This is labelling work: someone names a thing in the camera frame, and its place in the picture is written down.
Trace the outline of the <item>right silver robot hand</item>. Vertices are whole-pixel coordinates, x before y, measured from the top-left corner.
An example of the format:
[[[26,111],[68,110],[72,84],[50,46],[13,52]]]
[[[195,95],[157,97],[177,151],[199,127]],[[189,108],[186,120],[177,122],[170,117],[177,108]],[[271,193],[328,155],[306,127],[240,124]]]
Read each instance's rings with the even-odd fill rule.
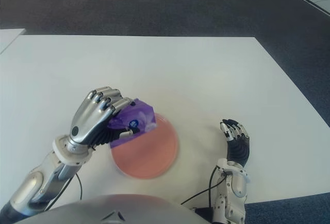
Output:
[[[244,167],[250,156],[250,137],[246,129],[232,119],[223,119],[220,129],[227,141],[227,160]]]

